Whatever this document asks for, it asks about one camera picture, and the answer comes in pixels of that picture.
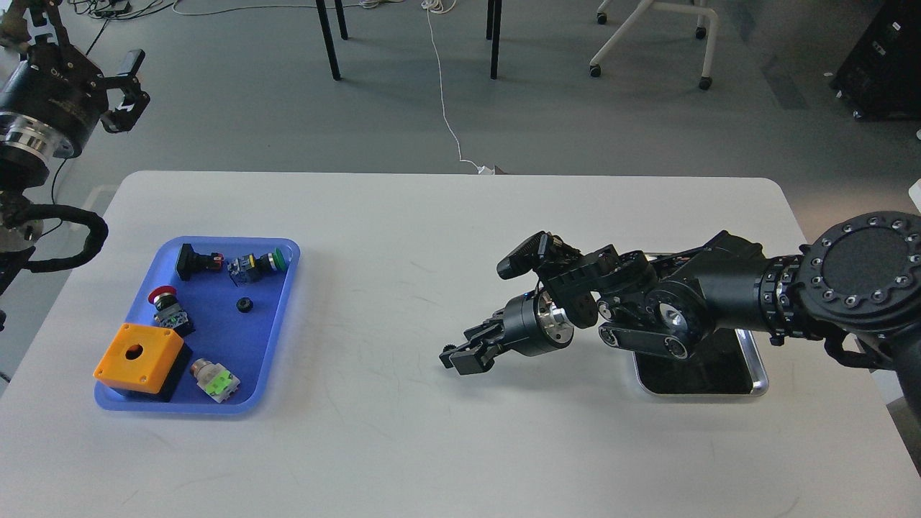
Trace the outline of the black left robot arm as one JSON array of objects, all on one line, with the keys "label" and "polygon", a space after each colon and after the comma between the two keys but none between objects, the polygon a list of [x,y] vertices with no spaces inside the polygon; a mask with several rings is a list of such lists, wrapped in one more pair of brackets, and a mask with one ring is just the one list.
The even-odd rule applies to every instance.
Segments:
[{"label": "black left robot arm", "polygon": [[[20,56],[1,95],[2,288],[23,270],[79,268],[109,234],[98,214],[65,204],[34,204],[27,189],[43,186],[53,158],[78,157],[98,124],[111,134],[135,127],[150,96],[137,76],[145,53],[129,50],[114,76],[70,42],[58,1],[13,1],[2,14],[2,42]],[[89,233],[76,255],[32,259],[43,223],[58,219]]]}]

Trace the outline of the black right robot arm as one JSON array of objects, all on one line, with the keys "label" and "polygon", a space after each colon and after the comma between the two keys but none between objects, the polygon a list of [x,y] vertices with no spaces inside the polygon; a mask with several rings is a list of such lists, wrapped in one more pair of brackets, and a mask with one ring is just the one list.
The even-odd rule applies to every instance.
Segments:
[{"label": "black right robot arm", "polygon": [[820,340],[849,368],[894,371],[919,417],[919,216],[877,211],[829,227],[798,255],[766,257],[760,243],[718,232],[704,245],[649,259],[612,245],[580,253],[536,232],[496,267],[503,279],[533,272],[533,291],[510,299],[440,361],[486,373],[513,350],[562,350],[576,328],[605,344],[687,362],[717,329]]}]

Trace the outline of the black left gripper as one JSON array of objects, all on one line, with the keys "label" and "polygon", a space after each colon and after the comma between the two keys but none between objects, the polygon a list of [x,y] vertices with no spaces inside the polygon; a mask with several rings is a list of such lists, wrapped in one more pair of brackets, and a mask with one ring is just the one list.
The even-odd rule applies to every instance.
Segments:
[{"label": "black left gripper", "polygon": [[[131,131],[150,103],[137,76],[145,51],[128,50],[116,75],[102,78],[95,62],[70,42],[62,3],[2,2],[2,46],[25,58],[2,88],[2,140],[23,148],[28,137],[42,137],[46,143],[34,154],[46,158],[78,157],[99,118],[109,134]],[[106,109],[108,98],[98,92],[113,89],[124,97]]]}]

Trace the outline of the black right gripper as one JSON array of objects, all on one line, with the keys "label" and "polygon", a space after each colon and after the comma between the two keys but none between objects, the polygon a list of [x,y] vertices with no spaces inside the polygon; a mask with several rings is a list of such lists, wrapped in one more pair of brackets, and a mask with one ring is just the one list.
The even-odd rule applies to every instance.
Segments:
[{"label": "black right gripper", "polygon": [[458,374],[471,375],[487,373],[496,357],[508,350],[527,357],[562,350],[573,340],[573,325],[549,293],[527,292],[510,299],[502,314],[493,314],[463,334],[465,342],[446,345],[440,361]]}]

